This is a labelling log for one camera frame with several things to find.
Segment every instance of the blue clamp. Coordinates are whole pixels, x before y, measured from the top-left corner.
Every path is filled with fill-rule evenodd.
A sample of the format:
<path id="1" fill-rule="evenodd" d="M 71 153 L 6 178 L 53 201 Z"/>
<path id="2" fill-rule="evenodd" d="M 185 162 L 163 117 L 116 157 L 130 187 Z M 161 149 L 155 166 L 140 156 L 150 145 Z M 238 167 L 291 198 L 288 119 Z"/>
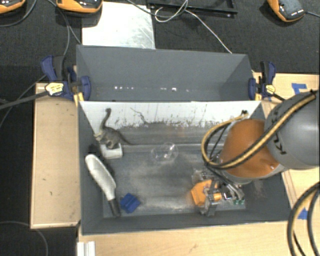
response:
<path id="1" fill-rule="evenodd" d="M 77 75 L 72 68 L 68 68 L 68 81 L 64 79 L 64 56 L 49 55 L 41 61 L 41 68 L 43 73 L 48 77 L 50 84 L 45 89 L 50 96 L 62 97 L 73 101 L 75 93 L 71 88 L 77 87 L 77 92 L 83 93 L 85 101 L 89 100 L 91 94 L 91 83 L 88 76 L 82 76 L 80 81 L 77 81 Z"/>
<path id="2" fill-rule="evenodd" d="M 127 193 L 120 201 L 121 209 L 125 210 L 127 214 L 131 214 L 140 204 L 140 201 L 130 193 Z"/>
<path id="3" fill-rule="evenodd" d="M 261 73 L 259 76 L 259 83 L 256 79 L 250 78 L 248 83 L 248 94 L 250 100 L 254 100 L 256 94 L 261 95 L 262 98 L 272 97 L 273 93 L 267 90 L 267 86 L 272 85 L 274 78 L 276 77 L 276 66 L 271 61 L 261 61 Z"/>

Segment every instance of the blue block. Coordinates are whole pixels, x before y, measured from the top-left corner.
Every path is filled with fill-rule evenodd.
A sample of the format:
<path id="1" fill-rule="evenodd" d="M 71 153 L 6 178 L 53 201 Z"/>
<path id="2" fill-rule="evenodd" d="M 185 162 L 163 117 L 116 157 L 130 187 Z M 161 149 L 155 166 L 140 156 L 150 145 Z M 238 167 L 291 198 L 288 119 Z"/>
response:
<path id="1" fill-rule="evenodd" d="M 120 201 L 121 209 L 125 210 L 127 214 L 131 214 L 140 204 L 140 201 L 130 193 L 126 194 Z"/>
<path id="2" fill-rule="evenodd" d="M 292 83 L 291 86 L 295 95 L 300 93 L 299 89 L 307 89 L 307 85 L 305 83 Z"/>
<path id="3" fill-rule="evenodd" d="M 306 208 L 303 208 L 303 210 L 300 212 L 298 216 L 298 220 L 306 220 L 307 215 L 308 215 L 308 211 L 306 210 Z"/>

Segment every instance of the orange device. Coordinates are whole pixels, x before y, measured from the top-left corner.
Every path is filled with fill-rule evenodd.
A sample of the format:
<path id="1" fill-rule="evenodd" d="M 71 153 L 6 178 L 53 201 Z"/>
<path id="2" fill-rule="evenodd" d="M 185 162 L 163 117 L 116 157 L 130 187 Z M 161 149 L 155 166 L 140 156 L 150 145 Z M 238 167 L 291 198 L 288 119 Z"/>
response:
<path id="1" fill-rule="evenodd" d="M 20 8 L 25 2 L 26 0 L 0 0 L 0 15 Z"/>
<path id="2" fill-rule="evenodd" d="M 102 4 L 103 0 L 56 0 L 60 9 L 81 14 L 94 14 L 101 9 Z"/>
<path id="3" fill-rule="evenodd" d="M 284 22 L 301 19 L 306 11 L 298 0 L 267 0 L 274 13 Z"/>

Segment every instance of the black cord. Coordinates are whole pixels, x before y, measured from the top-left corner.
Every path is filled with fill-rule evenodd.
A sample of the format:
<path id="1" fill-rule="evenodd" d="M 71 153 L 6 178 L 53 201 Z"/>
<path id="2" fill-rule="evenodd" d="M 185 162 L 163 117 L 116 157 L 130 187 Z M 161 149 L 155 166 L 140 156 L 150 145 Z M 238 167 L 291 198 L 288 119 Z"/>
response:
<path id="1" fill-rule="evenodd" d="M 316 16 L 316 17 L 320 18 L 319 14 L 316 14 L 316 13 L 313 13 L 313 12 L 310 12 L 310 11 L 307 11 L 306 14 L 309 14 L 309 15 Z"/>
<path id="2" fill-rule="evenodd" d="M 316 201 L 319 197 L 319 193 L 320 193 L 320 188 L 318 187 L 316 193 L 312 197 L 312 200 L 311 200 L 310 206 L 309 206 L 309 210 L 308 210 L 308 214 L 306 217 L 309 241 L 310 241 L 310 244 L 311 244 L 311 247 L 312 247 L 312 250 L 313 250 L 315 256 L 319 256 L 319 251 L 318 251 L 318 248 L 317 248 L 317 245 L 315 242 L 314 233 L 312 230 L 312 215 L 313 215 Z"/>
<path id="3" fill-rule="evenodd" d="M 7 104 L 1 105 L 0 106 L 0 110 L 6 109 L 6 108 L 9 108 L 9 107 L 13 107 L 13 106 L 21 104 L 21 103 L 33 101 L 35 99 L 38 99 L 38 98 L 41 98 L 41 97 L 47 96 L 47 95 L 48 95 L 48 92 L 47 91 L 43 91 L 43 92 L 37 93 L 35 95 L 29 96 L 29 97 L 17 99 L 17 100 L 15 100 L 13 102 L 9 102 Z"/>
<path id="4" fill-rule="evenodd" d="M 300 243 L 298 242 L 298 239 L 297 239 L 297 236 L 296 236 L 296 233 L 293 232 L 293 239 L 294 239 L 294 242 L 296 244 L 296 247 L 298 248 L 299 252 L 301 253 L 302 256 L 306 256 L 304 250 L 302 249 Z"/>
<path id="5" fill-rule="evenodd" d="M 224 132 L 226 131 L 226 129 L 228 128 L 229 125 L 230 125 L 230 124 L 227 124 L 226 126 L 222 126 L 222 127 L 221 127 L 221 128 L 223 128 L 223 130 L 222 130 L 222 132 L 220 133 L 219 138 L 218 138 L 217 141 L 215 142 L 215 144 L 214 144 L 214 146 L 213 146 L 213 148 L 212 148 L 212 150 L 211 150 L 211 152 L 210 152 L 210 156 L 209 156 L 210 160 L 212 160 L 212 159 L 211 159 L 211 158 L 212 158 L 212 155 L 214 154 L 214 151 L 215 151 L 215 149 L 216 149 L 219 141 L 221 140 L 221 137 L 223 136 Z"/>
<path id="6" fill-rule="evenodd" d="M 222 176 L 221 174 L 217 173 L 213 168 L 209 167 L 208 164 L 204 165 L 212 174 L 216 175 L 220 180 L 222 180 L 226 185 L 230 184 L 233 187 L 235 186 L 235 184 L 233 183 L 233 181 L 229 180 L 228 178 Z"/>
<path id="7" fill-rule="evenodd" d="M 307 191 L 305 191 L 300 198 L 295 202 L 290 215 L 289 215 L 289 219 L 288 219 L 288 224 L 287 224 L 287 229 L 286 229 L 286 237 L 287 237 L 287 242 L 288 242 L 288 246 L 289 246 L 289 250 L 292 256 L 296 256 L 296 252 L 295 252 L 295 248 L 294 248 L 294 244 L 293 244 L 293 224 L 294 221 L 296 220 L 296 215 L 297 215 L 297 211 L 300 208 L 300 206 L 302 205 L 302 203 L 305 201 L 305 199 L 307 199 L 312 193 L 314 193 L 317 189 L 319 189 L 320 184 L 319 182 L 317 182 L 316 184 L 314 184 L 313 186 L 311 186 Z"/>
<path id="8" fill-rule="evenodd" d="M 15 26 L 15 25 L 18 25 L 19 23 L 23 22 L 29 16 L 29 14 L 33 11 L 33 9 L 36 6 L 37 1 L 38 0 L 34 0 L 30 9 L 27 11 L 27 13 L 21 19 L 15 21 L 13 23 L 10 23 L 10 24 L 0 25 L 0 28 L 8 28 L 8 27 Z"/>

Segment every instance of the black cable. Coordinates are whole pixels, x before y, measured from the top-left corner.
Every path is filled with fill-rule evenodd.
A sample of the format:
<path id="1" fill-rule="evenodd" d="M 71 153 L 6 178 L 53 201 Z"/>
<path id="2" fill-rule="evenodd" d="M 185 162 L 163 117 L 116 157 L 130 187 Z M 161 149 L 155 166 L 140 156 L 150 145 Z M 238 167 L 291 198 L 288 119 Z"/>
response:
<path id="1" fill-rule="evenodd" d="M 29 14 L 33 11 L 33 9 L 36 6 L 37 1 L 38 0 L 34 0 L 30 9 L 27 11 L 27 13 L 21 19 L 15 21 L 13 23 L 10 23 L 10 24 L 0 25 L 0 28 L 8 28 L 8 27 L 15 26 L 15 25 L 18 25 L 19 23 L 23 22 L 29 16 Z"/>
<path id="2" fill-rule="evenodd" d="M 35 81 L 32 85 L 30 85 L 18 98 L 18 100 L 20 100 L 29 90 L 31 90 L 37 83 L 39 83 L 40 81 L 42 81 L 43 79 L 45 79 L 46 75 L 41 76 L 37 81 Z M 8 111 L 5 113 L 2 121 L 0 122 L 0 130 L 2 125 L 4 124 L 7 116 L 9 115 L 10 111 L 13 109 L 14 107 L 11 106 Z"/>
<path id="3" fill-rule="evenodd" d="M 47 91 L 43 91 L 43 92 L 37 93 L 35 95 L 29 96 L 29 97 L 17 99 L 17 100 L 15 100 L 13 102 L 9 102 L 7 104 L 0 105 L 0 110 L 6 109 L 6 108 L 9 108 L 9 107 L 13 107 L 13 106 L 21 104 L 21 103 L 33 101 L 35 99 L 38 99 L 38 98 L 41 98 L 41 97 L 44 97 L 44 96 L 47 96 L 47 95 L 48 95 L 48 92 Z"/>
<path id="4" fill-rule="evenodd" d="M 298 242 L 298 239 L 297 239 L 297 236 L 296 236 L 296 233 L 293 232 L 293 239 L 294 239 L 294 242 L 296 244 L 296 247 L 298 248 L 299 252 L 301 253 L 302 256 L 306 256 L 304 250 L 302 249 L 300 243 Z"/>
<path id="5" fill-rule="evenodd" d="M 210 159 L 212 158 L 212 155 L 213 155 L 213 153 L 214 153 L 214 151 L 215 151 L 215 149 L 216 149 L 219 141 L 221 140 L 221 137 L 223 136 L 224 132 L 226 131 L 226 129 L 228 128 L 229 125 L 230 125 L 230 124 L 227 124 L 226 126 L 221 127 L 221 128 L 223 128 L 223 130 L 222 130 L 222 132 L 220 133 L 219 138 L 218 138 L 217 141 L 215 142 L 215 144 L 214 144 L 214 146 L 213 146 L 213 148 L 212 148 L 212 150 L 211 150 L 211 152 L 210 152 L 210 155 L 209 155 L 209 158 L 210 158 Z"/>
<path id="6" fill-rule="evenodd" d="M 319 182 L 317 182 L 316 184 L 314 184 L 313 186 L 311 186 L 308 190 L 306 190 L 300 197 L 299 199 L 295 202 L 290 215 L 289 215 L 289 219 L 288 219 L 288 223 L 287 223 L 287 229 L 286 229 L 286 237 L 287 237 L 287 242 L 288 242 L 288 246 L 289 246 L 289 250 L 292 256 L 296 256 L 296 252 L 295 252 L 295 248 L 294 248 L 294 244 L 293 244 L 293 224 L 294 221 L 297 218 L 297 212 L 298 209 L 300 208 L 300 206 L 302 205 L 302 203 L 304 202 L 304 200 L 306 198 L 308 198 L 312 193 L 314 193 L 317 189 L 319 189 Z"/>
<path id="7" fill-rule="evenodd" d="M 204 165 L 211 173 L 213 173 L 214 175 L 216 175 L 220 180 L 222 180 L 226 185 L 230 184 L 231 186 L 235 186 L 234 182 L 231 181 L 230 179 L 222 176 L 221 174 L 217 173 L 215 171 L 215 169 L 211 168 L 208 164 Z"/>
<path id="8" fill-rule="evenodd" d="M 29 225 L 27 223 L 24 222 L 20 222 L 20 221 L 13 221 L 13 220 L 8 220 L 8 221 L 1 221 L 0 225 L 6 225 L 6 224 L 17 224 L 17 225 L 21 225 L 21 226 L 25 226 L 25 227 L 29 227 Z M 39 236 L 42 238 L 43 242 L 44 242 L 44 246 L 45 246 L 45 256 L 49 255 L 49 246 L 48 246 L 48 242 L 47 239 L 45 238 L 44 234 L 39 231 L 38 229 L 33 229 L 35 232 L 37 232 L 39 234 Z"/>
<path id="9" fill-rule="evenodd" d="M 310 11 L 307 11 L 306 14 L 309 14 L 309 15 L 316 16 L 316 17 L 320 18 L 319 14 L 316 14 L 316 13 L 313 13 L 313 12 L 310 12 Z"/>
<path id="10" fill-rule="evenodd" d="M 318 248 L 317 248 L 317 245 L 315 242 L 314 233 L 312 230 L 312 215 L 313 215 L 313 211 L 315 208 L 315 204 L 316 204 L 317 199 L 319 197 L 319 193 L 320 193 L 320 188 L 318 187 L 316 193 L 312 197 L 312 200 L 311 200 L 310 206 L 309 206 L 309 210 L 308 210 L 308 214 L 306 217 L 309 241 L 310 241 L 310 244 L 311 244 L 311 247 L 312 247 L 312 250 L 313 250 L 315 256 L 319 256 L 319 251 L 318 251 Z"/>

